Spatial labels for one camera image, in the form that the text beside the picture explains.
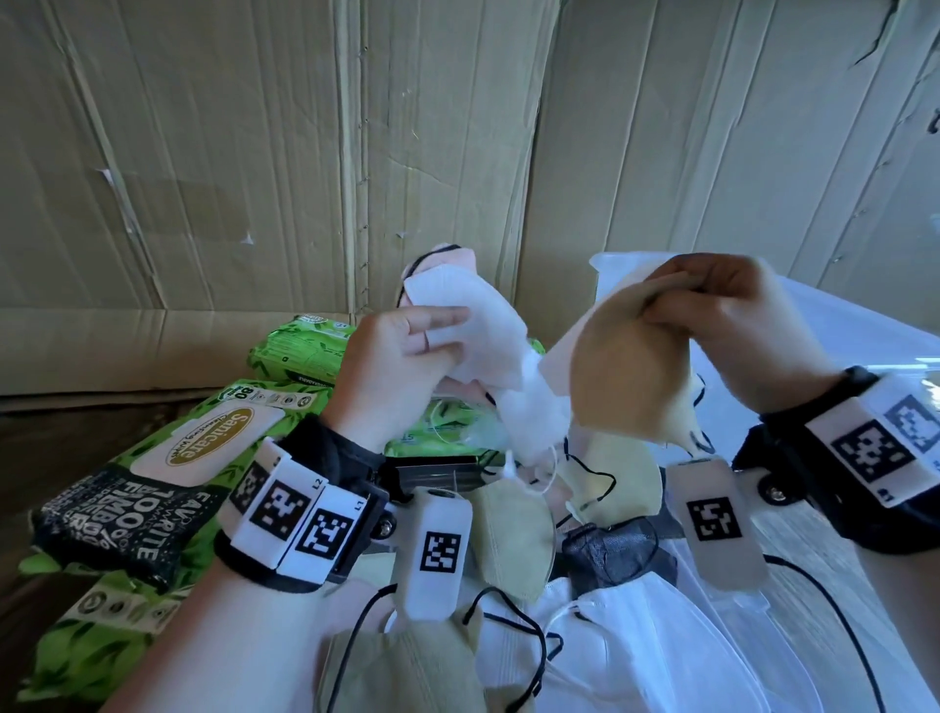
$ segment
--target cardboard box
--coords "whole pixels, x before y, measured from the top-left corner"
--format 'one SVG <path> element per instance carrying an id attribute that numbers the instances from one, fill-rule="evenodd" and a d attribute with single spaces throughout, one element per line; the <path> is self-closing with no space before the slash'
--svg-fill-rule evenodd
<path id="1" fill-rule="evenodd" d="M 443 240 L 511 294 L 557 0 L 0 14 L 0 395 L 223 386 Z"/>

